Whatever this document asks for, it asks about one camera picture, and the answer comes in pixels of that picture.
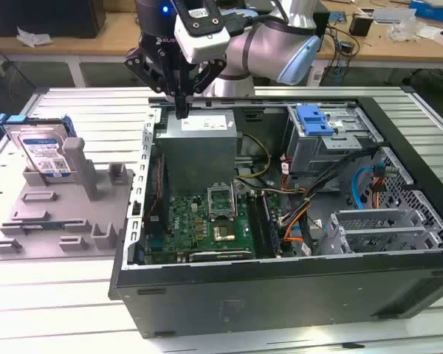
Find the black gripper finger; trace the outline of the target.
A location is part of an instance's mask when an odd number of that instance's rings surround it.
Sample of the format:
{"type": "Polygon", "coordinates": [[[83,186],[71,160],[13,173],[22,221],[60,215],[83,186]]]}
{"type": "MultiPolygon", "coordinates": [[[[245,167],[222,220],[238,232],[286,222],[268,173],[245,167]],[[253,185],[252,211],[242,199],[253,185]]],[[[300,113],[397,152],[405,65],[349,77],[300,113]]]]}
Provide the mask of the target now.
{"type": "Polygon", "coordinates": [[[188,117],[189,97],[201,94],[225,69],[225,59],[209,60],[204,68],[195,73],[199,64],[189,64],[186,61],[182,66],[182,118],[188,117]]]}
{"type": "Polygon", "coordinates": [[[167,101],[174,104],[176,118],[182,119],[183,95],[171,57],[165,49],[158,49],[156,54],[156,63],[148,63],[148,56],[141,47],[137,47],[129,52],[124,64],[154,92],[164,93],[167,101]]]}

